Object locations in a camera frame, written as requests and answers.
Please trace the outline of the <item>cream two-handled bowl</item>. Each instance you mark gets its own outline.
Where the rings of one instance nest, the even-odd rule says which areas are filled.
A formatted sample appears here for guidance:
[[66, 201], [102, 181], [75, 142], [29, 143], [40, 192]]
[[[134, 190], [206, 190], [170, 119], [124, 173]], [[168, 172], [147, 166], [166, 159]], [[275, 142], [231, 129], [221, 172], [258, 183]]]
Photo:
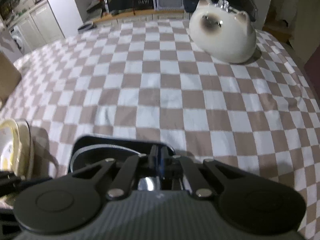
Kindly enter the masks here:
[[26, 120], [7, 119], [1, 124], [9, 124], [10, 126], [17, 126], [19, 150], [16, 158], [16, 176], [24, 179], [30, 179], [33, 174], [34, 166], [34, 145], [30, 133], [30, 127]]

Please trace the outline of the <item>steel rectangular tray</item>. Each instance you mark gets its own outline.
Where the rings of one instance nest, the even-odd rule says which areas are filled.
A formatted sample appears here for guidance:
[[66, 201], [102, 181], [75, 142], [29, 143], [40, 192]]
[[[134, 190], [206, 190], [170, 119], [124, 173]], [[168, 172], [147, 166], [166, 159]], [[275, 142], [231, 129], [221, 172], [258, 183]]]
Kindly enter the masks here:
[[168, 153], [170, 156], [176, 154], [173, 147], [160, 141], [115, 138], [109, 135], [102, 135], [102, 134], [85, 134], [78, 137], [78, 139], [76, 139], [71, 151], [70, 159], [73, 158], [77, 150], [86, 146], [93, 146], [93, 145], [122, 146], [125, 148], [129, 148], [135, 152], [145, 153], [145, 154], [150, 154], [152, 146], [156, 145], [160, 148], [164, 146], [167, 147]]

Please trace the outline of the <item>floral yellow-rimmed bowl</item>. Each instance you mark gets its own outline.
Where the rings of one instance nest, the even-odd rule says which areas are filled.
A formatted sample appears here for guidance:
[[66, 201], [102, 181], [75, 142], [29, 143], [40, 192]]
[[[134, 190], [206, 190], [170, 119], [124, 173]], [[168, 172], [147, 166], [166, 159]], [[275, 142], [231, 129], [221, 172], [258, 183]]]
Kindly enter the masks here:
[[19, 150], [17, 126], [1, 124], [1, 170], [16, 172], [16, 158]]

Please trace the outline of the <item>small oval steel bowl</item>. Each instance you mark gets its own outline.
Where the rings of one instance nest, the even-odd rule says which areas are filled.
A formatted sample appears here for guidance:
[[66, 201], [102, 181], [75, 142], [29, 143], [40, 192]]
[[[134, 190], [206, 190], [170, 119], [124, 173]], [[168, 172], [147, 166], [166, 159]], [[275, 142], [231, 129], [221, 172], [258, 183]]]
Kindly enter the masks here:
[[71, 172], [92, 165], [104, 159], [115, 159], [117, 162], [124, 163], [127, 158], [137, 155], [142, 156], [141, 153], [131, 150], [124, 146], [117, 146], [111, 144], [96, 144], [85, 146], [75, 151], [72, 155], [69, 169]]

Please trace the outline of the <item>beige thermos jug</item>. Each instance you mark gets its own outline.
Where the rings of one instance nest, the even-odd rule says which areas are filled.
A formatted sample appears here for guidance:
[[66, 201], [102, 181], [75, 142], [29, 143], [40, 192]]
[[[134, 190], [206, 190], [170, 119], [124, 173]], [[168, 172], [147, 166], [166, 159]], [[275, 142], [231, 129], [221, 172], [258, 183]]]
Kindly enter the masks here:
[[9, 61], [9, 59], [0, 52], [0, 102], [1, 108], [5, 105], [9, 96], [13, 93], [22, 79], [20, 72]]

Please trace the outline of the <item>checkered tablecloth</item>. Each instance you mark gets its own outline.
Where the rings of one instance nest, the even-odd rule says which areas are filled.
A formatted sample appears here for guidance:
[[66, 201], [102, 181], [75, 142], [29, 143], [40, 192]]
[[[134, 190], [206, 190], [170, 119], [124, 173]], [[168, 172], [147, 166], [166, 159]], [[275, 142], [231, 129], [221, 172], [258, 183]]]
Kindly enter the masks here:
[[198, 48], [188, 25], [97, 28], [18, 59], [22, 81], [1, 118], [32, 126], [34, 174], [66, 174], [85, 134], [161, 141], [294, 188], [306, 201], [299, 231], [319, 239], [319, 106], [304, 75], [264, 31], [248, 62], [228, 64]]

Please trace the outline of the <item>white cat-shaped ceramic cover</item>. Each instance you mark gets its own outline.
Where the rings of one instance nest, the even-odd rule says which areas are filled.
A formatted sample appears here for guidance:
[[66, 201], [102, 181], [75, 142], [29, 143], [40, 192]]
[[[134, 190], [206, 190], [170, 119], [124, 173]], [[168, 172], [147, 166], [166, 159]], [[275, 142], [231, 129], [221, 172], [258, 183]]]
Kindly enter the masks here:
[[195, 44], [216, 59], [228, 63], [248, 61], [256, 49], [256, 32], [245, 11], [226, 11], [199, 0], [189, 22]]

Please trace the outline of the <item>grey waste bin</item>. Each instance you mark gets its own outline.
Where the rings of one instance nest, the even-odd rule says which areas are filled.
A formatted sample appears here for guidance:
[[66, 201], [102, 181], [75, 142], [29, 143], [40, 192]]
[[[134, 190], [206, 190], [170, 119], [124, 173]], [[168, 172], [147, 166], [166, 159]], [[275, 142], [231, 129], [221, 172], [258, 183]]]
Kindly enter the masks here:
[[79, 28], [78, 28], [78, 33], [84, 33], [86, 31], [89, 31], [89, 30], [92, 30], [92, 29], [95, 29], [97, 26], [95, 23], [93, 22], [86, 22], [84, 23], [83, 25], [81, 25]]

